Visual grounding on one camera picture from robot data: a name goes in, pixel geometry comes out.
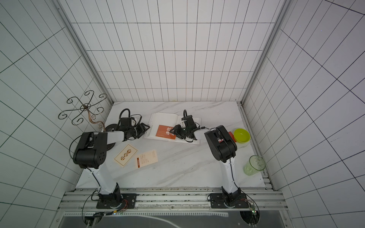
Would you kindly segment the white photo album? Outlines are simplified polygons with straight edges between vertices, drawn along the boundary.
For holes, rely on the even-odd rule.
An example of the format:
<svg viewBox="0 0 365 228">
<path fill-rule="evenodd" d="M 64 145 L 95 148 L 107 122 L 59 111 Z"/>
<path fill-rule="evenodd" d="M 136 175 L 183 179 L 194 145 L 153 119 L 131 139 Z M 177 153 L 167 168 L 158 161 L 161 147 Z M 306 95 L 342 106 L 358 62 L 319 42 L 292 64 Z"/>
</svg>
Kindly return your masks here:
<svg viewBox="0 0 365 228">
<path fill-rule="evenodd" d="M 169 114 L 169 113 L 154 113 L 151 115 L 149 126 L 150 129 L 147 130 L 147 132 L 144 135 L 145 139 L 151 139 L 151 140 L 160 140 L 160 141 L 167 141 L 167 142 L 175 142 L 175 143 L 191 143 L 195 145 L 200 144 L 200 140 L 184 140 L 177 138 L 175 140 L 167 140 L 163 138 L 156 137 L 156 132 L 159 125 L 165 125 L 165 126 L 171 126 L 175 127 L 176 125 L 182 125 L 184 126 L 184 123 L 182 121 L 183 116 L 178 116 L 177 114 Z"/>
</svg>

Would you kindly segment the cream patterned photo card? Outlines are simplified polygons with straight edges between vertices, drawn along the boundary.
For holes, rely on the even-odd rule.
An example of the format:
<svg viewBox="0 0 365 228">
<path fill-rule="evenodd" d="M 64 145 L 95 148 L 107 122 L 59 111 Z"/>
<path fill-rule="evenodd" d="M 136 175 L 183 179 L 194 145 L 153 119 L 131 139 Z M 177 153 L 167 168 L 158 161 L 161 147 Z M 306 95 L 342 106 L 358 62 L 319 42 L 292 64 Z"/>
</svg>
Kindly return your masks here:
<svg viewBox="0 0 365 228">
<path fill-rule="evenodd" d="M 128 144 L 115 158 L 114 161 L 125 167 L 132 157 L 137 153 L 137 149 L 132 145 Z"/>
</svg>

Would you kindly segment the cream text photo card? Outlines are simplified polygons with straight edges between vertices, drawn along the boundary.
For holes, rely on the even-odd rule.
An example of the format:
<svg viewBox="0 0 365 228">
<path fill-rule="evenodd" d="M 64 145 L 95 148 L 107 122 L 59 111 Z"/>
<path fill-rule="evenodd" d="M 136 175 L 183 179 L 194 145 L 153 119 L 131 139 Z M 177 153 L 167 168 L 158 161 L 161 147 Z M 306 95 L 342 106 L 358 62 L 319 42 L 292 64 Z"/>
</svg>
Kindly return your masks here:
<svg viewBox="0 0 365 228">
<path fill-rule="evenodd" d="M 136 168 L 139 169 L 156 162 L 158 162 L 156 150 L 145 152 L 136 157 Z"/>
</svg>

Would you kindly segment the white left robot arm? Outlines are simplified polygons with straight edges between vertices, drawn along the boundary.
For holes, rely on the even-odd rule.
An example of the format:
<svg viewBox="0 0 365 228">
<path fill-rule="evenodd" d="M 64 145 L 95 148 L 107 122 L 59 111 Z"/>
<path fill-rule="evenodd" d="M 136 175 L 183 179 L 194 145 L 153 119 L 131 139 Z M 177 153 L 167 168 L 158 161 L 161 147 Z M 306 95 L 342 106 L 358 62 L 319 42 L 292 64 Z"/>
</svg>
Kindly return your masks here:
<svg viewBox="0 0 365 228">
<path fill-rule="evenodd" d="M 122 117 L 117 124 L 107 126 L 107 132 L 84 132 L 73 153 L 74 164 L 89 170 L 95 178 L 100 190 L 98 196 L 102 199 L 119 200 L 121 198 L 119 185 L 112 178 L 104 165 L 107 151 L 116 142 L 125 142 L 142 137 L 150 126 L 135 121 L 133 117 Z"/>
</svg>

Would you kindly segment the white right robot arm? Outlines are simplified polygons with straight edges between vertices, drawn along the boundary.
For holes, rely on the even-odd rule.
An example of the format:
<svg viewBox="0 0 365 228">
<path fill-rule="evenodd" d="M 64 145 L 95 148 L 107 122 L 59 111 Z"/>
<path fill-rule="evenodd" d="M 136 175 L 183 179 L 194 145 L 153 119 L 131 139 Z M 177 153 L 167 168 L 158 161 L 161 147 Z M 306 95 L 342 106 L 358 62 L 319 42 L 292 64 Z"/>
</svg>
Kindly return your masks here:
<svg viewBox="0 0 365 228">
<path fill-rule="evenodd" d="M 212 152 L 213 157 L 220 162 L 222 172 L 222 197 L 226 204 L 233 203 L 240 198 L 242 193 L 235 182 L 234 160 L 237 145 L 223 125 L 207 128 L 198 125 L 191 115 L 182 118 L 183 125 L 177 124 L 169 133 L 177 138 L 191 143 L 199 140 L 198 132 L 204 133 L 204 137 Z"/>
</svg>

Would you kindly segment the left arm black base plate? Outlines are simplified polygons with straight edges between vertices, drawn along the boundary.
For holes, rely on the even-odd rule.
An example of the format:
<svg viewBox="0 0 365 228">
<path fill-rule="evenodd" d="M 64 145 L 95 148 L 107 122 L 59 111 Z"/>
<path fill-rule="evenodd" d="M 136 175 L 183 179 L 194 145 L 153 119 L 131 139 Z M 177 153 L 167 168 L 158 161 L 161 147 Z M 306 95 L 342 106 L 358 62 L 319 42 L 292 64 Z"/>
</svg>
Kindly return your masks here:
<svg viewBox="0 0 365 228">
<path fill-rule="evenodd" d="M 99 194 L 98 196 L 99 199 L 97 201 L 96 208 L 107 210 L 134 209 L 137 197 L 136 194 Z"/>
</svg>

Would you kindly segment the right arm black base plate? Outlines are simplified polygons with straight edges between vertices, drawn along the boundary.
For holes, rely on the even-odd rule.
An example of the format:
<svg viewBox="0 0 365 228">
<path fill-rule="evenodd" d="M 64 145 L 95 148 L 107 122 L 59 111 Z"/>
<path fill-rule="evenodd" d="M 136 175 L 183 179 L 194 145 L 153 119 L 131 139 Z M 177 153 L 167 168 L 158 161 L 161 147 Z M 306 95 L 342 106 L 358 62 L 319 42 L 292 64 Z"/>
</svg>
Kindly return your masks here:
<svg viewBox="0 0 365 228">
<path fill-rule="evenodd" d="M 248 209 L 250 206 L 245 194 L 241 193 L 235 202 L 227 203 L 222 193 L 211 193 L 207 197 L 212 209 Z"/>
</svg>

